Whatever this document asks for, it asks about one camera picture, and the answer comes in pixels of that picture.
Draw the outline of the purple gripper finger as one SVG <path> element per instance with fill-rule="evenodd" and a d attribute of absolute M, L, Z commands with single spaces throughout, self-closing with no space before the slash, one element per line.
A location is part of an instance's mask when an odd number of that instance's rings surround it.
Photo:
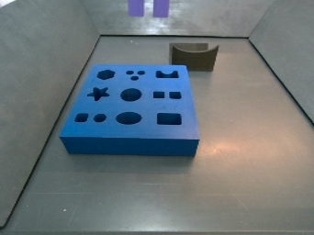
<path fill-rule="evenodd" d="M 154 17 L 170 15 L 170 0 L 154 0 Z"/>
<path fill-rule="evenodd" d="M 145 0 L 128 0 L 128 11 L 133 17 L 142 17 L 145 14 Z"/>

